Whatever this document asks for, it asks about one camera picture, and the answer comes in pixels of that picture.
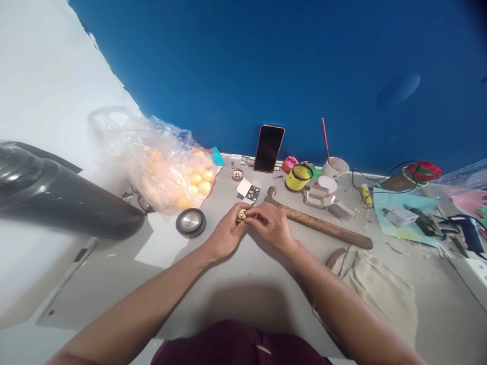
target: hammer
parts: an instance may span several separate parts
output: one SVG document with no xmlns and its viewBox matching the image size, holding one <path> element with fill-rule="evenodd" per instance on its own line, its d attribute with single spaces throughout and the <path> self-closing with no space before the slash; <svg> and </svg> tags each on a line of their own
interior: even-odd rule
<svg viewBox="0 0 487 365">
<path fill-rule="evenodd" d="M 265 197 L 264 202 L 270 203 L 280 210 L 283 210 L 286 213 L 286 216 L 292 221 L 301 223 L 304 226 L 326 233 L 329 236 L 338 238 L 339 240 L 342 240 L 343 242 L 352 244 L 354 246 L 364 249 L 373 248 L 372 240 L 369 237 L 362 236 L 361 234 L 349 231 L 348 229 L 339 227 L 327 221 L 313 217 L 312 215 L 302 213 L 300 211 L 277 203 L 274 200 L 274 195 L 276 194 L 276 192 L 277 188 L 270 187 L 269 190 L 267 190 L 267 196 Z"/>
</svg>

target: blue wall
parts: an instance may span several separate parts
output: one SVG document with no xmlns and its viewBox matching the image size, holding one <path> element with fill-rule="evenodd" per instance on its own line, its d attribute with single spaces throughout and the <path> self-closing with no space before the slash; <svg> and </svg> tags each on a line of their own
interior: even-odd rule
<svg viewBox="0 0 487 365">
<path fill-rule="evenodd" d="M 487 157 L 487 36 L 471 3 L 69 4 L 142 111 L 205 147 L 253 156 L 259 126 L 277 124 L 281 158 L 321 164 L 323 116 L 330 153 L 363 171 Z"/>
</svg>

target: hand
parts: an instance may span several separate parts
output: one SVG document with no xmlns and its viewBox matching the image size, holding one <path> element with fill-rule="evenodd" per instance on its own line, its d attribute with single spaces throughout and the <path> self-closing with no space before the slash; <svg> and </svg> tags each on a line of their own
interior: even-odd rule
<svg viewBox="0 0 487 365">
<path fill-rule="evenodd" d="M 294 238 L 286 214 L 270 203 L 250 209 L 244 222 L 254 227 L 262 238 L 275 250 L 288 257 L 300 245 Z"/>
<path fill-rule="evenodd" d="M 236 203 L 218 222 L 212 235 L 203 244 L 212 261 L 222 259 L 235 251 L 247 231 L 247 225 L 243 223 L 237 225 L 235 220 L 241 209 L 251 208 L 250 204 Z"/>
</svg>

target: phone screen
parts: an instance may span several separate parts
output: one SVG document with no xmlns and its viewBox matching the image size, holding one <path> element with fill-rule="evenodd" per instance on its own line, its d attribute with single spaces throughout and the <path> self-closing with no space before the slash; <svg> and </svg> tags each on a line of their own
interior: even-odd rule
<svg viewBox="0 0 487 365">
<path fill-rule="evenodd" d="M 263 125 L 260 127 L 259 144 L 255 155 L 254 170 L 273 172 L 277 155 L 283 142 L 284 128 Z"/>
</svg>

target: glue stick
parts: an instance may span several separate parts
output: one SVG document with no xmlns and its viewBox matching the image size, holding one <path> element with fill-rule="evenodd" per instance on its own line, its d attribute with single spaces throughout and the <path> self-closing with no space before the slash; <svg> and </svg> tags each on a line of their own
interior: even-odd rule
<svg viewBox="0 0 487 365">
<path fill-rule="evenodd" d="M 362 184 L 360 186 L 361 186 L 360 194 L 362 194 L 362 200 L 367 207 L 371 208 L 372 207 L 372 197 L 370 196 L 369 187 L 367 186 L 367 184 Z"/>
</svg>

